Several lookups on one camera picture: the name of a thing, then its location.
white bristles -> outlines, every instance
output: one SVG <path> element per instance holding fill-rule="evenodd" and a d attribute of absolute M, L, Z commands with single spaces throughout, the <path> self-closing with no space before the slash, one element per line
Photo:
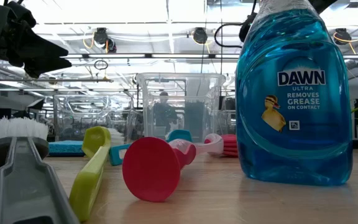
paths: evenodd
<path fill-rule="evenodd" d="M 44 140 L 48 136 L 48 126 L 29 118 L 0 119 L 0 138 L 37 137 Z"/>
<path fill-rule="evenodd" d="M 124 136 L 115 128 L 108 128 L 111 137 L 111 147 L 125 144 Z"/>

person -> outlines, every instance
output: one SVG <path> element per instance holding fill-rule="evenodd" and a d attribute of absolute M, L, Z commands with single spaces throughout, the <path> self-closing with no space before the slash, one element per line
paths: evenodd
<path fill-rule="evenodd" d="M 160 96 L 168 96 L 167 92 L 161 92 Z M 162 97 L 159 103 L 156 103 L 153 108 L 154 120 L 157 127 L 165 126 L 165 134 L 171 130 L 171 124 L 176 124 L 178 115 L 175 109 L 168 104 L 168 98 Z"/>

wooden surface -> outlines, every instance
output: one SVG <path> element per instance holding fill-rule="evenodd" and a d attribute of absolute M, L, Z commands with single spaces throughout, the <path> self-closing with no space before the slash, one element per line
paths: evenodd
<path fill-rule="evenodd" d="M 86 158 L 46 158 L 66 193 Z M 351 179 L 340 187 L 274 184 L 244 177 L 238 159 L 199 155 L 181 173 L 165 203 L 137 200 L 121 166 L 106 164 L 99 195 L 86 223 L 296 223 L 358 224 L 358 150 Z"/>

transparent bin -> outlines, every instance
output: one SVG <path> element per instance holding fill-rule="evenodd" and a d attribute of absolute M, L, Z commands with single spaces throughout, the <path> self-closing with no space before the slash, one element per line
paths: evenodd
<path fill-rule="evenodd" d="M 133 109 L 132 98 L 121 94 L 54 95 L 53 113 L 56 141 L 82 141 L 88 128 L 103 126 L 122 134 L 122 142 L 116 144 L 138 139 L 133 130 L 142 117 Z"/>
<path fill-rule="evenodd" d="M 166 139 L 176 129 L 189 130 L 203 142 L 218 128 L 219 91 L 224 75 L 202 73 L 141 73 L 144 133 Z"/>
<path fill-rule="evenodd" d="M 226 96 L 218 114 L 218 134 L 236 134 L 236 97 Z"/>

blue dish soap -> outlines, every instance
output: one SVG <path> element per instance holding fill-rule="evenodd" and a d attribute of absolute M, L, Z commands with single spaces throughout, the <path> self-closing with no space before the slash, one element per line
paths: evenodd
<path fill-rule="evenodd" d="M 263 0 L 237 64 L 237 141 L 246 175 L 340 185 L 352 170 L 346 66 L 307 0 Z"/>

